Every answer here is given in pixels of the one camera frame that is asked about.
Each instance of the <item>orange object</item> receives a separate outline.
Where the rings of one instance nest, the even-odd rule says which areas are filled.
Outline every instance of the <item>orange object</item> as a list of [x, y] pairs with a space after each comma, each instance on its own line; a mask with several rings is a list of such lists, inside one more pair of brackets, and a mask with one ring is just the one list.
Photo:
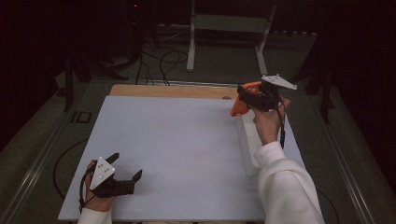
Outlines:
[[[242, 87], [251, 93], [259, 93], [259, 86], [262, 84], [261, 81], [256, 81], [256, 82], [249, 82], [244, 84]], [[238, 115], [244, 115], [249, 111], [249, 107], [247, 104], [245, 104], [243, 101], [239, 99], [239, 95], [236, 97], [235, 103], [233, 104], [233, 109], [231, 109], [231, 116], [235, 117]]]

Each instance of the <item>table leg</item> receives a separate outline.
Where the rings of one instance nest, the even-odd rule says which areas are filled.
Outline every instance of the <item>table leg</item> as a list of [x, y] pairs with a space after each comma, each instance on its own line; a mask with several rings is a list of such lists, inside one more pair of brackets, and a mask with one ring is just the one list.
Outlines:
[[264, 50], [265, 42], [267, 41], [268, 35], [270, 33], [271, 24], [275, 16], [275, 12], [276, 12], [276, 5], [273, 5], [264, 32], [262, 33], [262, 42], [260, 43], [259, 46], [256, 47], [257, 62], [259, 64], [261, 75], [268, 74], [267, 67], [265, 66], [264, 56], [262, 56], [262, 51]]
[[191, 25], [190, 25], [190, 48], [187, 59], [187, 71], [194, 71], [195, 62], [195, 0], [191, 0]]

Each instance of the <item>black object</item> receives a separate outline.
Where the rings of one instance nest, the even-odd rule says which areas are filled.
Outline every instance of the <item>black object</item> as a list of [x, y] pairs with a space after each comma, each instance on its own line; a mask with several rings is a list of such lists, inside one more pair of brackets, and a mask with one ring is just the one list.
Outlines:
[[[112, 156], [106, 159], [108, 163], [113, 163], [116, 161], [120, 156], [120, 153], [114, 153]], [[93, 174], [95, 171], [96, 163], [97, 161], [94, 162], [95, 165], [91, 168], [88, 169], [84, 176], [81, 179], [80, 185], [79, 185], [79, 205], [80, 205], [80, 210], [85, 206], [87, 202], [84, 201], [84, 197], [82, 195], [83, 192], [83, 186], [85, 182], [85, 178], [89, 174]], [[116, 197], [116, 196], [121, 196], [121, 195], [127, 195], [127, 194], [134, 194], [134, 184], [137, 183], [137, 181], [140, 180], [142, 177], [143, 171], [140, 170], [134, 176], [132, 177], [131, 180], [126, 180], [126, 181], [118, 181], [114, 179], [114, 174], [111, 175], [108, 179], [106, 179], [103, 183], [101, 183], [99, 186], [97, 186], [95, 189], [92, 189], [92, 192], [94, 194], [93, 197], [98, 197], [98, 198], [110, 198], [110, 197]]]
[[283, 102], [280, 98], [277, 86], [262, 80], [258, 88], [258, 92], [251, 92], [245, 90], [241, 85], [238, 85], [237, 92], [239, 93], [239, 99], [248, 106], [253, 106], [261, 111], [276, 111], [280, 122], [280, 145], [283, 147], [285, 145], [285, 120], [282, 118], [279, 111], [279, 103], [283, 105]]
[[266, 81], [262, 81], [262, 84], [259, 85], [258, 93], [245, 90], [241, 85], [238, 85], [237, 91], [241, 101], [265, 112], [270, 109], [277, 109], [277, 105], [281, 103], [276, 85]]
[[134, 194], [134, 184], [142, 177], [142, 170], [137, 172], [132, 180], [117, 181], [111, 175], [105, 182], [93, 189], [92, 192], [99, 198], [110, 198], [127, 194]]

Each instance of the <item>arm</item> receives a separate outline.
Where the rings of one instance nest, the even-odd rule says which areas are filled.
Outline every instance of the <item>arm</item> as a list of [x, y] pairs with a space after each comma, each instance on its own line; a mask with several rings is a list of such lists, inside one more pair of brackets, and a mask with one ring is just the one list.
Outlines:
[[[94, 165], [93, 161], [88, 165], [89, 170]], [[98, 198], [90, 190], [92, 175], [85, 178], [85, 206], [82, 208], [78, 224], [111, 224], [111, 204], [115, 197]]]
[[[284, 116], [290, 100], [282, 97], [282, 101], [279, 112]], [[276, 141], [280, 128], [278, 114], [252, 110], [263, 145], [254, 158], [261, 167], [259, 194], [266, 213], [265, 223], [324, 223], [311, 176], [297, 162], [287, 159]]]
[[98, 212], [82, 208], [78, 224], [111, 224], [111, 209], [107, 212]]

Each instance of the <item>finger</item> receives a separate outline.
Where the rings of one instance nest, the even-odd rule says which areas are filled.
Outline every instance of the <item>finger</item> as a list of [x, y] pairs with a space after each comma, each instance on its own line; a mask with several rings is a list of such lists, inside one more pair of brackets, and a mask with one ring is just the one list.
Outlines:
[[288, 109], [289, 105], [291, 104], [291, 100], [283, 97], [282, 95], [280, 95], [280, 99], [282, 100], [282, 103], [283, 103], [283, 106], [285, 106], [285, 109]]
[[[87, 167], [87, 171], [90, 170], [92, 167], [94, 166], [94, 162], [91, 161], [90, 164]], [[87, 176], [85, 177], [85, 185], [88, 187], [91, 184], [92, 181], [92, 173], [90, 172], [89, 174], [87, 174]]]

